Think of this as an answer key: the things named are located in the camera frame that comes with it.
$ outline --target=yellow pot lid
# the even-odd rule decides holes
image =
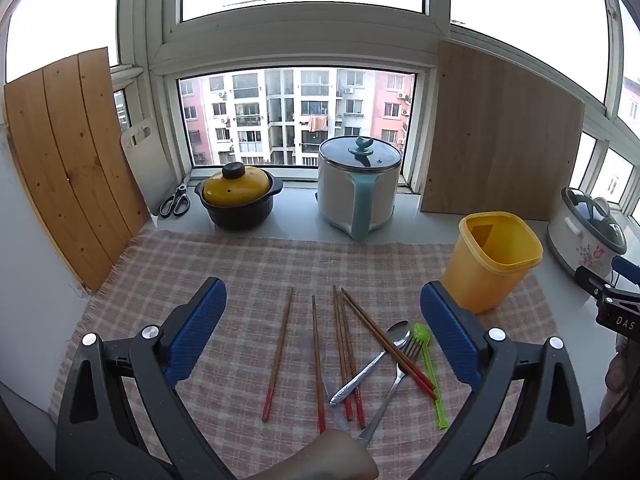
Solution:
[[[269,177],[263,170],[230,162],[205,182],[202,197],[211,205],[233,207],[259,199],[269,188]]]

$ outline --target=black lid knob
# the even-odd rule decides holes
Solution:
[[[222,166],[222,176],[229,180],[240,178],[244,175],[244,164],[242,162],[230,162]]]

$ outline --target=black pot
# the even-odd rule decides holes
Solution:
[[[267,174],[271,186],[267,193],[253,202],[236,206],[211,205],[202,197],[202,188],[205,180],[201,180],[196,186],[196,194],[202,205],[207,209],[213,223],[221,229],[228,231],[241,231],[252,229],[264,222],[273,209],[273,195],[282,191],[282,181],[268,171]]]

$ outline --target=yellow container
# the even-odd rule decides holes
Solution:
[[[442,285],[462,308],[479,314],[498,305],[542,260],[542,244],[521,218],[501,211],[475,213],[460,236]]]

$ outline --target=wooden chopstick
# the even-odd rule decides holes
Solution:
[[[398,361],[404,370],[411,375],[412,379],[415,383],[420,386],[425,393],[428,394],[432,399],[437,399],[438,396],[434,393],[433,383],[419,370],[419,368],[411,362],[411,360],[404,355],[404,352],[400,351],[396,345],[394,345],[386,334],[382,331],[382,329],[373,321],[369,314],[349,295],[349,293],[341,289],[344,297],[347,299],[347,302],[352,307],[354,312],[360,318],[360,320],[364,323],[364,325],[371,330],[371,333],[376,337],[376,339],[380,342],[380,344],[389,352],[393,358]]]
[[[353,354],[353,344],[351,344],[351,332],[349,331],[349,320],[347,319],[347,311],[344,308],[343,296],[340,295],[340,314],[342,315],[342,331],[344,332],[344,346],[347,350],[347,358],[349,361],[350,378],[353,379],[356,376],[356,359]],[[356,387],[353,390],[353,397],[356,400],[356,413],[358,415],[358,425],[361,430],[364,430],[366,422],[364,420],[364,409],[362,407],[362,396],[360,395],[360,388]]]
[[[280,368],[280,358],[282,357],[282,346],[284,344],[284,336],[287,333],[287,321],[289,320],[289,310],[291,309],[291,298],[293,296],[293,287],[290,286],[287,291],[286,306],[282,313],[282,323],[280,324],[280,335],[278,336],[278,344],[276,353],[273,356],[273,365],[271,365],[271,378],[269,379],[269,387],[267,389],[267,397],[264,400],[264,408],[262,409],[262,421],[269,420],[269,412],[271,411],[271,402],[273,401],[273,393],[276,389],[276,379],[278,378],[278,368]]]
[[[316,403],[318,405],[318,428],[320,433],[326,429],[324,420],[324,399],[322,398],[322,377],[320,375],[320,343],[318,337],[318,318],[316,317],[316,297],[311,296],[311,309],[314,316],[314,368],[316,370]]]
[[[346,384],[348,379],[347,372],[347,359],[344,354],[344,336],[342,335],[342,321],[340,316],[340,308],[338,303],[338,290],[334,285],[334,317],[335,317],[335,336],[338,340],[338,358],[340,360],[340,376],[342,378],[342,384]],[[353,409],[351,408],[351,397],[344,399],[344,411],[347,415],[347,420],[353,420]]]

